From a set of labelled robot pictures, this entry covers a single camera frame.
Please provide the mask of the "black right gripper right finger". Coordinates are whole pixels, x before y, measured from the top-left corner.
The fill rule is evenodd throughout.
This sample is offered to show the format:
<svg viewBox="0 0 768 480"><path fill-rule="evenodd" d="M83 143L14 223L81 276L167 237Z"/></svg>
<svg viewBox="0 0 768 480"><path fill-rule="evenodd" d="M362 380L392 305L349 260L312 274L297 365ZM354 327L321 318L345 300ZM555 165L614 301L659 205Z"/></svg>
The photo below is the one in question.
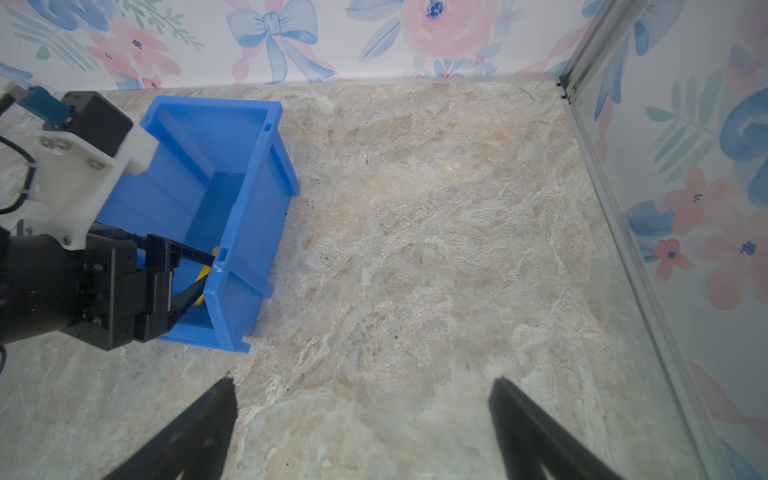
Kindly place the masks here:
<svg viewBox="0 0 768 480"><path fill-rule="evenodd" d="M489 410L509 479L618 479L510 380L493 383Z"/></svg>

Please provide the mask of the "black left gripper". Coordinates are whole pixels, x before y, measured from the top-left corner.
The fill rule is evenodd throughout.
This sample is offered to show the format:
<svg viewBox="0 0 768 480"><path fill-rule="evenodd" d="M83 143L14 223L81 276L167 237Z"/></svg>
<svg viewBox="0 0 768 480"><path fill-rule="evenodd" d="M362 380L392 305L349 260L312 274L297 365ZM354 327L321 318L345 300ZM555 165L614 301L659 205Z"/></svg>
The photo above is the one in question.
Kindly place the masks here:
<svg viewBox="0 0 768 480"><path fill-rule="evenodd" d="M61 331L109 351L167 334L204 294L206 279L172 296L182 260L215 255L156 235L98 228L83 250L50 235L1 232L1 342Z"/></svg>

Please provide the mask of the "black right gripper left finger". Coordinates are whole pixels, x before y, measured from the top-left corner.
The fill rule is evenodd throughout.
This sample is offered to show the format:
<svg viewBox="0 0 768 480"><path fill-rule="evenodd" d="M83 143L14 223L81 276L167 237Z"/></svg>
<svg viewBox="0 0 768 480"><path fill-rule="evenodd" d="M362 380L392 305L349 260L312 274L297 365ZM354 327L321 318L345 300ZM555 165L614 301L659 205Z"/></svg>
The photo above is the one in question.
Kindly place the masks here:
<svg viewBox="0 0 768 480"><path fill-rule="evenodd" d="M220 479L237 417L235 384L224 377L107 477Z"/></svg>

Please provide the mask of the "yellow handled screwdriver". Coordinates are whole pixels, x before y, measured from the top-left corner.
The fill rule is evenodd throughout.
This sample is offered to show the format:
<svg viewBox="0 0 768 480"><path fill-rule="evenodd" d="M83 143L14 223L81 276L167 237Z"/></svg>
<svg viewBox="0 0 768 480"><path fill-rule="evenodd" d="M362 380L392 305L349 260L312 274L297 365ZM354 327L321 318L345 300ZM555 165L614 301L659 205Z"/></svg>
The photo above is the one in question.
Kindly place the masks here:
<svg viewBox="0 0 768 480"><path fill-rule="evenodd" d="M212 256L216 257L218 252L219 252L219 247L214 247L213 250L212 250ZM198 275L198 280L206 279L207 276L210 274L210 272L211 272L211 267L210 266L203 266L201 271L200 271L200 273L199 273L199 275ZM201 294L197 298L197 300L195 301L194 306L195 307L201 306L203 304L203 302L204 302L204 295Z"/></svg>

